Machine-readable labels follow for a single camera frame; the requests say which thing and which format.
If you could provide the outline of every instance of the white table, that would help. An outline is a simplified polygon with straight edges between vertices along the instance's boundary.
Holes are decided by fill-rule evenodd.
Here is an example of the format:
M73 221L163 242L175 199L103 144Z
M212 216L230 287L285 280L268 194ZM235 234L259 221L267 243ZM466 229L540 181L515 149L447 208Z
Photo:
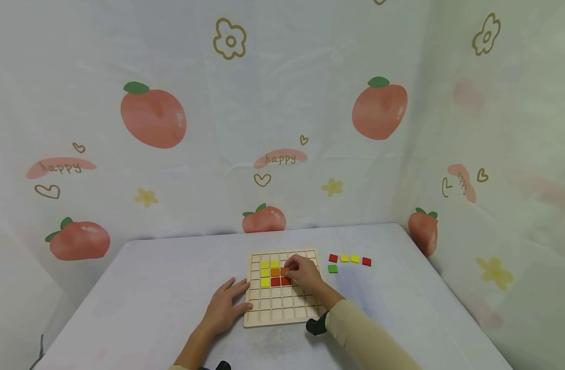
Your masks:
M38 364L37 370L166 370L216 288L246 276L252 252L314 246L324 279L381 324L423 369L511 369L397 224L230 234L127 243ZM340 264L358 254L372 267ZM233 370L356 369L330 335L305 324L243 328L213 347Z

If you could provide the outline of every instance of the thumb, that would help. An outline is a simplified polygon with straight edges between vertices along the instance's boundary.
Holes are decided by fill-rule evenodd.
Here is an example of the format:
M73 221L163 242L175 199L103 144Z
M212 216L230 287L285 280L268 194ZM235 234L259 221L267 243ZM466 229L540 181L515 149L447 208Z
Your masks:
M299 273L298 271L291 270L291 271L287 271L286 274L285 274L285 276L286 276L287 278L289 278L289 279L294 279L294 280L296 280L298 273Z
M238 304L235 307L233 307L233 312L235 312L235 316L241 316L243 315L245 312L249 311L250 309L252 309L253 305L249 302L247 303L242 303L242 304Z

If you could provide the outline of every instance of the outlined flower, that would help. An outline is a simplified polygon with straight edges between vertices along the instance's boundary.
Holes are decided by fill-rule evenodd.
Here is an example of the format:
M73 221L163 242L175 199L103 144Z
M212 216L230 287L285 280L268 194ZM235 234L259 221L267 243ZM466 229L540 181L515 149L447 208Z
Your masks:
M490 257L490 260L486 262L483 258L477 257L476 262L484 270L482 280L486 283L494 281L497 287L503 292L506 292L508 285L515 281L513 274L509 270L502 268L500 258Z
M216 36L212 40L212 46L223 58L231 61L235 56L243 57L246 39L247 34L242 26L233 25L226 18L220 18L216 21Z
M490 13L484 21L482 30L474 36L471 42L471 47L476 51L476 55L488 54L498 34L500 34L500 20L496 18L495 13Z
M138 203L143 203L146 209L151 206L151 203L159 203L158 199L155 198L154 191L143 188L138 188L138 196L135 196L134 200Z
M321 190L327 191L327 197L330 198L334 194L342 194L343 185L344 183L340 180L330 179L326 186L321 187Z

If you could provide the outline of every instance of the cartoon peach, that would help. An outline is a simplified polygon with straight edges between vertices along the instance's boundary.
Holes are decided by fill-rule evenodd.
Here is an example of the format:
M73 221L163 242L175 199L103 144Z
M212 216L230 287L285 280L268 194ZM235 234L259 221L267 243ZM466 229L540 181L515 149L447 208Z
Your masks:
M150 90L140 82L128 82L124 90L122 120L135 138L161 149L174 147L184 139L186 114L173 95Z
M397 129L406 113L408 93L400 85L390 85L388 79L374 77L369 87L360 93L352 108L352 123L356 130L373 140L385 140Z
M92 222L73 222L70 217L62 220L60 231L49 234L50 252L62 261L101 258L110 249L110 234Z
M260 204L255 212L244 212L243 217L242 226L246 233L281 231L286 227L286 218L282 211L276 207L267 207L266 203Z
M432 256L436 250L437 217L437 212L426 214L423 209L416 209L408 221L412 240L426 257Z

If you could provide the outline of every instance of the right hand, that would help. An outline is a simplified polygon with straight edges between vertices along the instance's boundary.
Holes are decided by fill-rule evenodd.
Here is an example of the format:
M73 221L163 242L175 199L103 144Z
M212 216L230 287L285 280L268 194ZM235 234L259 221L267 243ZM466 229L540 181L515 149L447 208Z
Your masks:
M289 268L285 276L296 281L299 287L305 289L308 293L316 294L325 285L316 264L309 258L294 254L285 262L284 266Z

